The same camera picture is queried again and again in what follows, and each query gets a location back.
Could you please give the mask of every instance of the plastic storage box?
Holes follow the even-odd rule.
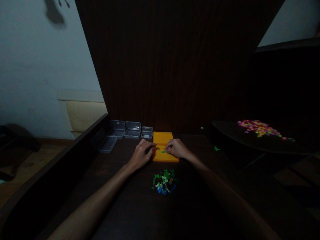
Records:
[[[126,131],[126,125],[124,121],[110,120],[111,130],[108,132],[108,136],[114,136],[119,139],[123,138]]]
[[[95,149],[102,153],[110,153],[116,145],[118,138],[116,136],[107,136],[103,128],[91,139],[91,144]]]
[[[125,138],[139,138],[141,133],[140,122],[126,122],[127,130],[124,134]]]
[[[141,138],[151,139],[153,136],[153,127],[142,127]]]

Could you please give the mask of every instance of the wooden table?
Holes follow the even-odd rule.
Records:
[[[46,239],[86,198],[128,162],[140,139],[121,139],[100,154],[90,139],[104,127],[103,116],[39,171],[0,212],[2,239]],[[239,172],[214,151],[204,136],[174,134],[235,188],[284,238],[313,238],[317,222],[268,176]],[[172,194],[152,190],[155,174],[174,169],[181,180]],[[94,239],[242,238],[192,166],[149,162],[134,173],[106,212]]]

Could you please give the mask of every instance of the forearm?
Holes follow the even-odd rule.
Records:
[[[135,171],[124,165],[106,184],[84,201],[48,239],[87,239],[125,180]]]
[[[219,203],[236,225],[252,239],[280,239],[268,223],[225,181],[195,155],[188,161],[197,169]]]

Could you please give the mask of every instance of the hand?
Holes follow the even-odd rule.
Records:
[[[170,153],[179,158],[190,160],[193,156],[192,152],[181,142],[180,139],[171,139],[164,148],[166,153]]]
[[[146,154],[146,149],[151,146],[152,148]],[[139,168],[143,167],[150,160],[155,146],[156,143],[148,142],[145,139],[142,139],[136,146],[136,150],[134,151],[130,161],[128,162],[128,165],[133,167],[134,170],[138,170]]]

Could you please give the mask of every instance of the orange tray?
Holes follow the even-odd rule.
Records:
[[[153,142],[157,144],[156,151],[153,154],[154,162],[179,162],[179,158],[169,153],[162,153],[170,139],[173,139],[172,133],[153,132]]]

